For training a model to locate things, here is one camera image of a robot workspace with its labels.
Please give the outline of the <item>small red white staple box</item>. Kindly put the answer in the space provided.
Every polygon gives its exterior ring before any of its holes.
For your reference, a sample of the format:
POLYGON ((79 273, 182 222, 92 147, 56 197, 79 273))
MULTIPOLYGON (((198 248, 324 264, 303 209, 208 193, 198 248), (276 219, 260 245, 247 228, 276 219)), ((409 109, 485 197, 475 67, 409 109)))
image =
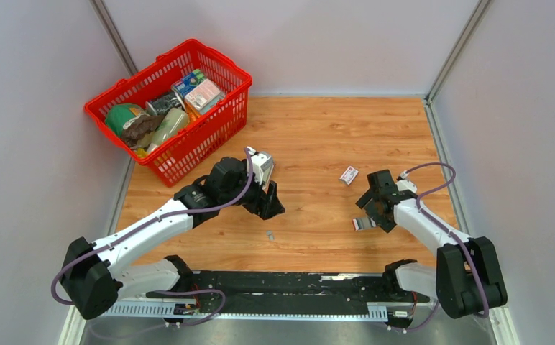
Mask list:
POLYGON ((349 166, 339 177, 339 181, 345 185, 351 185, 358 176, 359 171, 355 167, 349 166))

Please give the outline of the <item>grey staple strip box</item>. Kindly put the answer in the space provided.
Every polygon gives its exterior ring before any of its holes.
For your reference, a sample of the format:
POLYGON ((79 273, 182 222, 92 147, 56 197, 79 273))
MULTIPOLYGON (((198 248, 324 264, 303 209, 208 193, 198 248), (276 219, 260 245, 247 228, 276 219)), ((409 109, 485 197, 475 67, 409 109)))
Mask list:
POLYGON ((373 229, 377 225, 376 223, 369 217, 365 218, 354 218, 352 220, 352 224, 355 231, 363 231, 367 229, 373 229))

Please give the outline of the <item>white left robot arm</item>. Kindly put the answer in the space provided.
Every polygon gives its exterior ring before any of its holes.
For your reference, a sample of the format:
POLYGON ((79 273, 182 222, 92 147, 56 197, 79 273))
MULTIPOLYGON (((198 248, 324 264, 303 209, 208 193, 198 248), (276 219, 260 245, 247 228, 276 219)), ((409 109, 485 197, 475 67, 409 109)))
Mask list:
POLYGON ((246 153, 242 160, 221 158, 210 173, 182 187, 156 211, 124 230, 94 241, 84 237, 72 241, 61 271, 51 282, 53 298, 91 320, 135 295, 187 296, 193 287, 192 273, 180 257, 167 256, 145 265, 134 261, 230 206, 242 206, 262 220, 285 213, 277 184, 270 179, 274 159, 250 147, 246 153))

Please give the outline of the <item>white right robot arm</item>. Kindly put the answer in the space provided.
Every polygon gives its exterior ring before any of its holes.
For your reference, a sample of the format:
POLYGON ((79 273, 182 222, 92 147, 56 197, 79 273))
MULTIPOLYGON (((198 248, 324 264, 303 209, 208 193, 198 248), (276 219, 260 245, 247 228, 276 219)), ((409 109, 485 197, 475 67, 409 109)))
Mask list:
POLYGON ((439 303, 451 318, 487 316, 508 302, 508 291, 495 245, 485 236, 471 237, 438 217, 422 201, 405 175, 393 178, 389 170, 367 175, 368 189, 356 205, 366 214, 354 220, 389 233, 399 226, 429 251, 433 267, 414 259, 386 265, 382 289, 391 300, 419 293, 439 303))

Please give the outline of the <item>red plastic shopping basket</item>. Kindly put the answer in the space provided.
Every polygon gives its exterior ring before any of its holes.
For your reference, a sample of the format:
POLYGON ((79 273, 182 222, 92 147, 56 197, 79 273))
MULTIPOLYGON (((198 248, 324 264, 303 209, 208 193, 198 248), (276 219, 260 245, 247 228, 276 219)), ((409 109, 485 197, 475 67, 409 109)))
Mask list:
POLYGON ((252 83, 252 76, 232 59, 190 38, 158 55, 152 64, 132 77, 116 82, 88 101, 83 109, 112 144, 139 165, 148 167, 167 187, 171 187, 244 128, 252 83), (224 99, 147 157, 138 157, 107 127, 105 118, 113 106, 142 106, 167 92, 176 80, 196 68, 225 93, 224 99))

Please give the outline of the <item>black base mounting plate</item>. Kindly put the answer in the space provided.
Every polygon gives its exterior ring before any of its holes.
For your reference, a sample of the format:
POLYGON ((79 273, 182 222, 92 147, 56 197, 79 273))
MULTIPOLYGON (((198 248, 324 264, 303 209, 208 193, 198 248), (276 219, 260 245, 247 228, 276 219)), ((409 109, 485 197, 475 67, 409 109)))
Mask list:
POLYGON ((381 274, 319 272, 195 271, 187 291, 202 312, 286 315, 363 315, 368 303, 427 303, 420 293, 399 290, 381 274))

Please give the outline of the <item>pale green bottle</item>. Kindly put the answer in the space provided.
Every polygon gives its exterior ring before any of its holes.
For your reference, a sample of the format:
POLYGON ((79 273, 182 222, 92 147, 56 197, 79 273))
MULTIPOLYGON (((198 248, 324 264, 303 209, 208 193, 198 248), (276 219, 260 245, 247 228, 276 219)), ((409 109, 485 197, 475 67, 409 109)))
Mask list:
POLYGON ((189 123, 190 117, 184 110, 179 108, 172 108, 169 110, 152 135, 146 153, 151 154, 164 142, 175 136, 180 130, 185 129, 189 123))

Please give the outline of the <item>pink white carton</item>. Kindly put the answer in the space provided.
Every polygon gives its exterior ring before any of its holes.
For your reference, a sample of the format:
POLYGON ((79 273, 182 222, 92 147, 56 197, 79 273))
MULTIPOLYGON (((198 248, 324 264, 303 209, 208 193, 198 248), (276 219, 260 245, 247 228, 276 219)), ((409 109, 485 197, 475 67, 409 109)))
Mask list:
POLYGON ((224 98, 225 93, 212 80, 205 79, 185 96, 185 101, 198 115, 204 115, 224 98))

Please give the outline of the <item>blue green box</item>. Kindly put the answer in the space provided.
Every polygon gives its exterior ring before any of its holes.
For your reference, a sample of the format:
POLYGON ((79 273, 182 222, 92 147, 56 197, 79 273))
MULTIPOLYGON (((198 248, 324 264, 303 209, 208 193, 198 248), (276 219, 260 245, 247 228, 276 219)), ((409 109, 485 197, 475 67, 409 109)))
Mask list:
POLYGON ((200 69, 195 69, 189 74, 183 76, 171 85, 171 89, 180 97, 185 98, 194 88, 206 80, 206 76, 200 69))

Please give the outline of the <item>dark patterned can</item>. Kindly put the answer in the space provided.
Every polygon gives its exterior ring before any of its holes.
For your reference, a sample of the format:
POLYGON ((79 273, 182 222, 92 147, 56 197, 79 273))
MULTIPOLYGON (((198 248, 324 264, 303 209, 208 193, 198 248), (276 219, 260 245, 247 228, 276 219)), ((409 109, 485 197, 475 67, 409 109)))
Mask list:
POLYGON ((168 91, 145 103, 145 110, 151 116, 165 116, 171 109, 184 109, 181 98, 175 91, 168 91))

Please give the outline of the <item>brown crumpled bag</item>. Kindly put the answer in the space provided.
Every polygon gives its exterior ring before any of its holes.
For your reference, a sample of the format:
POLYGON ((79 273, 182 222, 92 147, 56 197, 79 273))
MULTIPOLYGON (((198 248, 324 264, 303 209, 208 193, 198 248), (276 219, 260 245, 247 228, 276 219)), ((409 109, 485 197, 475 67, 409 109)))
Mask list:
POLYGON ((122 125, 122 131, 119 138, 130 149, 144 146, 146 137, 152 133, 162 123, 161 116, 137 116, 122 125))

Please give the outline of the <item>green round package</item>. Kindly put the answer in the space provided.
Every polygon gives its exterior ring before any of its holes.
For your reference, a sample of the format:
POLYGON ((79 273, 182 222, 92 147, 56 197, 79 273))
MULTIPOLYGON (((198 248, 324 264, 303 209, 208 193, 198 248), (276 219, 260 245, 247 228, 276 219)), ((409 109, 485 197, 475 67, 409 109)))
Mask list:
POLYGON ((109 109, 104 122, 116 136, 120 137, 136 120, 149 117, 150 115, 142 107, 133 103, 122 103, 109 109))

